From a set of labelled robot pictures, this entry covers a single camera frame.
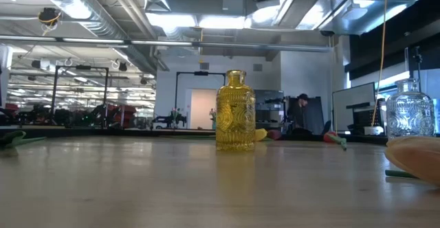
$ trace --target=yellow glass bottle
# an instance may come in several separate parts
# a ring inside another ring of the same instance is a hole
[[[245,85],[245,71],[229,70],[226,75],[228,85],[217,94],[217,150],[253,150],[255,93]]]

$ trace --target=table surface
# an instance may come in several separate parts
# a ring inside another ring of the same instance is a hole
[[[384,149],[48,139],[0,159],[0,227],[438,227],[440,190],[386,178]]]

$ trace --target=embossed pattern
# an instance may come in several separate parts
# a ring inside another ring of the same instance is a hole
[[[399,93],[386,101],[388,138],[435,134],[435,114],[432,100],[417,91],[414,80],[396,82]]]
[[[217,94],[217,150],[253,150],[255,94],[244,85],[244,71],[227,73],[228,85]]]

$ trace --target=person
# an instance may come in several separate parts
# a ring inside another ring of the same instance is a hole
[[[309,103],[309,96],[305,93],[298,96],[298,101],[292,104],[291,120],[294,128],[305,128],[304,109]]]

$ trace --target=glass bottle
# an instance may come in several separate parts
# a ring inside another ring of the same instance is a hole
[[[435,114],[431,98],[418,92],[418,81],[415,79],[400,80],[395,84],[398,93],[386,101],[388,138],[434,136]]]
[[[217,94],[217,150],[253,150],[255,93],[245,85],[246,72],[229,70],[228,85]]]

